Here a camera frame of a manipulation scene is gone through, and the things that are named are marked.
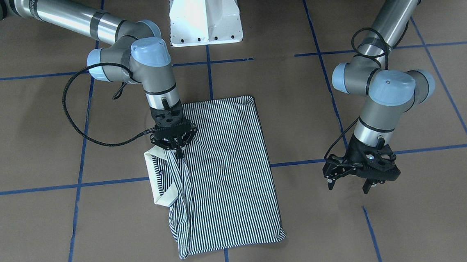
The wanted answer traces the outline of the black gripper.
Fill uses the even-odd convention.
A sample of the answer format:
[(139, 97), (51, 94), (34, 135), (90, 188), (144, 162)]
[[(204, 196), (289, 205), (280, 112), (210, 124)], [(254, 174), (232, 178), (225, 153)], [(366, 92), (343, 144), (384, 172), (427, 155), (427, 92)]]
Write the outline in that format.
[(325, 155), (323, 175), (329, 190), (334, 188), (336, 180), (347, 175), (365, 178), (362, 191), (368, 194), (378, 183), (395, 181), (400, 176), (395, 159), (396, 155), (384, 137), (377, 138), (377, 145), (368, 146), (352, 136), (344, 156)]
[(198, 129), (185, 116), (182, 104), (162, 110), (150, 110), (155, 121), (150, 141), (162, 149), (175, 150), (177, 159), (184, 158), (184, 146), (189, 145)]

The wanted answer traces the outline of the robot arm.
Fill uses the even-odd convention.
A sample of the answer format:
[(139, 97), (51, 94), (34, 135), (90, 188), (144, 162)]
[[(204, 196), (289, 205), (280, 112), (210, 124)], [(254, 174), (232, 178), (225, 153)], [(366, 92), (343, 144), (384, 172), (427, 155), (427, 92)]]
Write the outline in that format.
[(151, 142), (181, 159), (197, 128), (184, 114), (171, 57), (159, 27), (150, 20), (127, 21), (101, 9), (72, 0), (0, 0), (0, 21), (20, 16), (55, 24), (109, 44), (87, 57), (87, 67), (100, 81), (141, 84), (155, 126), (137, 134), (150, 134)]
[(436, 88), (432, 74), (421, 69), (399, 71), (389, 68), (389, 55), (405, 35), (412, 13), (422, 0), (385, 0), (371, 27), (355, 43), (354, 57), (336, 66), (333, 87), (343, 93), (365, 97), (362, 111), (349, 126), (353, 134), (346, 153), (339, 157), (327, 151), (323, 175), (329, 190), (348, 175), (364, 178), (367, 194), (379, 183), (395, 181), (400, 170), (390, 139), (403, 113), (424, 103)]

